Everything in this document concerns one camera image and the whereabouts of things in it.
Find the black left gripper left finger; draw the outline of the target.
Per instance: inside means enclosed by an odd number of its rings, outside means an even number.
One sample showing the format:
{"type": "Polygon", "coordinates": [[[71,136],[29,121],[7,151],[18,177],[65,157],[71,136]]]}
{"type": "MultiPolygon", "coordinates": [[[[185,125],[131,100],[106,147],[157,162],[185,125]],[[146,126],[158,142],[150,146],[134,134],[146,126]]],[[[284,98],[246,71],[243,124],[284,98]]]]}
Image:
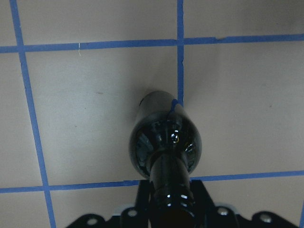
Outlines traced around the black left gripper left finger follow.
{"type": "Polygon", "coordinates": [[[147,180],[139,182],[136,200],[133,207],[124,209],[120,215],[113,215],[105,220],[97,214],[80,216],[69,228],[147,228],[149,226],[150,183],[147,180]]]}

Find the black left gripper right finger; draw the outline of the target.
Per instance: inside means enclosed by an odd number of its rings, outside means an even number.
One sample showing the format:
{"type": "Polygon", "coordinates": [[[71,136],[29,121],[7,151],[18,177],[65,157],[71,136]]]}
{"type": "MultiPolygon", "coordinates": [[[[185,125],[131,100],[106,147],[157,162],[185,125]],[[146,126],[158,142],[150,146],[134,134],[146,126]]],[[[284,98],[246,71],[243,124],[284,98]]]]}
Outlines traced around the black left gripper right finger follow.
{"type": "Polygon", "coordinates": [[[246,219],[231,207],[215,205],[204,184],[200,180],[190,182],[194,197],[196,217],[202,228],[295,228],[296,225],[270,212],[260,211],[251,219],[246,219]]]}

